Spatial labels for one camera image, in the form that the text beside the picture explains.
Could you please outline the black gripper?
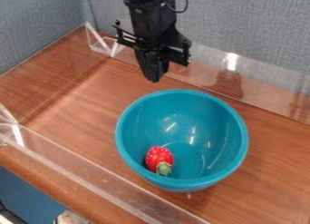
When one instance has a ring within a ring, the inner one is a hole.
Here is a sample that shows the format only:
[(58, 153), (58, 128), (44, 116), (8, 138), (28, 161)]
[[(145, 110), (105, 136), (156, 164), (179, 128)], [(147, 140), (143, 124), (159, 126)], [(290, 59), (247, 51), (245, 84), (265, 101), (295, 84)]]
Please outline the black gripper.
[(175, 28), (176, 15), (184, 13), (175, 0), (122, 0), (130, 23), (114, 21), (117, 43), (135, 49), (135, 58), (145, 78), (157, 82), (168, 72), (169, 62), (188, 65), (191, 41)]

